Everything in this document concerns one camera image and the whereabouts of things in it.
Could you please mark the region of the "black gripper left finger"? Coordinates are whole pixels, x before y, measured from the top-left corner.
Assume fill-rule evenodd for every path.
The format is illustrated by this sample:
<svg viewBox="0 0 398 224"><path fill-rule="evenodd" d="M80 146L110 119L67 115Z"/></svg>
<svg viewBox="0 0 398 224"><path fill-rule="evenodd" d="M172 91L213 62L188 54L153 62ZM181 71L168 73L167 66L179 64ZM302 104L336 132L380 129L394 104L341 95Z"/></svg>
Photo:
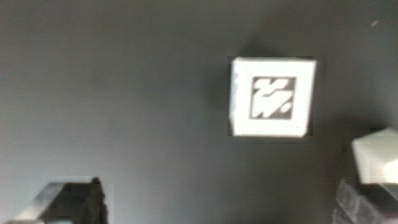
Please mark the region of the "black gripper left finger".
<svg viewBox="0 0 398 224"><path fill-rule="evenodd" d="M105 191L89 182L49 182L16 216L19 224L108 224Z"/></svg>

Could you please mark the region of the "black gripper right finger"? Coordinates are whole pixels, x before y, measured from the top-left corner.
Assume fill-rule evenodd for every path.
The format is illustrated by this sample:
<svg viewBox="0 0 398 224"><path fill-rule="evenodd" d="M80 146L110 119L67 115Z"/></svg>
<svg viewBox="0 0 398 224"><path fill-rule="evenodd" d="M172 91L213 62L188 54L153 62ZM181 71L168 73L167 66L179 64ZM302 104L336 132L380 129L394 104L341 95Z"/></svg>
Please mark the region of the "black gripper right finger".
<svg viewBox="0 0 398 224"><path fill-rule="evenodd" d="M398 186L339 182L332 224L398 224Z"/></svg>

